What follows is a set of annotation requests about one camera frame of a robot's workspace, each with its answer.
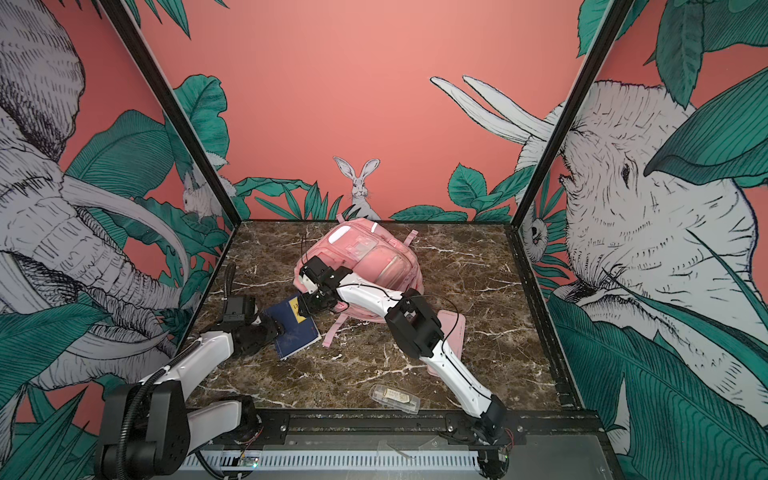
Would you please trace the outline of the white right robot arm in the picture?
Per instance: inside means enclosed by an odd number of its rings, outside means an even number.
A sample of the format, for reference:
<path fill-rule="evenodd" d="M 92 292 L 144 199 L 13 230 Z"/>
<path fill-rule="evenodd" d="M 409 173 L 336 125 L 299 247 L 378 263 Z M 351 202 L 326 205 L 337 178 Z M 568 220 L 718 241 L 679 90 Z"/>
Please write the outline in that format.
<path fill-rule="evenodd" d="M 383 318 L 400 350 L 431 367 L 474 419 L 472 429 L 479 443 L 493 445 L 503 436 L 504 403 L 449 348 L 438 316 L 422 294 L 377 286 L 345 267 L 315 270 L 306 265 L 299 281 L 307 289 L 300 305 L 310 314 L 343 303 Z"/>

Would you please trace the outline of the dark blue book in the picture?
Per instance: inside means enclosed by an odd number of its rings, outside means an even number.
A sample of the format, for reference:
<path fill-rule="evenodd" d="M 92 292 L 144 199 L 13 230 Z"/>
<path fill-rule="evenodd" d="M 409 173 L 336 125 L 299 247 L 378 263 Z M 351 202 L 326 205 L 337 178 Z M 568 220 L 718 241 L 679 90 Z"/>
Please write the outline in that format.
<path fill-rule="evenodd" d="M 278 359 L 283 361 L 320 340 L 314 319 L 301 310 L 300 294 L 283 300 L 262 311 L 260 317 L 271 321 L 278 330 L 274 341 Z"/>

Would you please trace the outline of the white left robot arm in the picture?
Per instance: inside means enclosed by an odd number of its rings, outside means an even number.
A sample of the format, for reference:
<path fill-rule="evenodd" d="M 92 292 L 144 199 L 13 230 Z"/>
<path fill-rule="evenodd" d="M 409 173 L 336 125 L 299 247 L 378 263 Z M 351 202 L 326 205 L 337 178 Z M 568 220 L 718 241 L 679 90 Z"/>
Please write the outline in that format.
<path fill-rule="evenodd" d="M 187 456 L 198 455 L 215 439 L 251 446 L 264 431 L 251 398 L 235 395 L 198 409 L 188 408 L 186 401 L 222 362 L 253 355 L 283 332 L 267 314 L 224 320 L 154 373 L 109 393 L 94 451 L 95 477 L 171 475 Z"/>

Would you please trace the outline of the pink student backpack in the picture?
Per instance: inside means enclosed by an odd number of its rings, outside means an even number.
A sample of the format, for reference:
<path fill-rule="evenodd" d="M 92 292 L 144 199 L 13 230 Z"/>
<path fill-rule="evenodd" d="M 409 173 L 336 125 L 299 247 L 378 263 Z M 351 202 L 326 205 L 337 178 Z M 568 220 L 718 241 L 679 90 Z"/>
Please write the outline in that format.
<path fill-rule="evenodd" d="M 413 230 L 405 240 L 393 236 L 377 222 L 359 218 L 345 220 L 303 253 L 294 268 L 294 286 L 302 293 L 301 269 L 317 257 L 334 270 L 344 267 L 379 287 L 404 292 L 424 292 L 423 275 L 410 243 L 418 235 Z"/>

